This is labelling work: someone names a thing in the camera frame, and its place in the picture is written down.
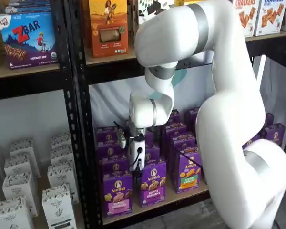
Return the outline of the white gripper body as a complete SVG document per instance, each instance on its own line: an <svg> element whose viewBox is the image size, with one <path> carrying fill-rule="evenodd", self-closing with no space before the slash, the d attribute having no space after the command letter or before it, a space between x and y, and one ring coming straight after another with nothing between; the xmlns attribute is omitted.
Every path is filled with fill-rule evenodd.
<svg viewBox="0 0 286 229"><path fill-rule="evenodd" d="M128 161L129 170L134 171L137 166L137 160L142 160L142 166L145 164L145 135L146 129L136 129L135 135L129 137L128 142Z"/></svg>

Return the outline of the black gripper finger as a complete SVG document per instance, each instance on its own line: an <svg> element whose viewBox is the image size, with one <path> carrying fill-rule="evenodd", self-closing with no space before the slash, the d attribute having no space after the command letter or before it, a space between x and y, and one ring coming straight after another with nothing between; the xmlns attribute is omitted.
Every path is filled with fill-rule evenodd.
<svg viewBox="0 0 286 229"><path fill-rule="evenodd" d="M141 177L142 176L142 170L143 170L142 160L138 159L137 160L137 166L136 166L135 170L133 171L134 178Z"/></svg>

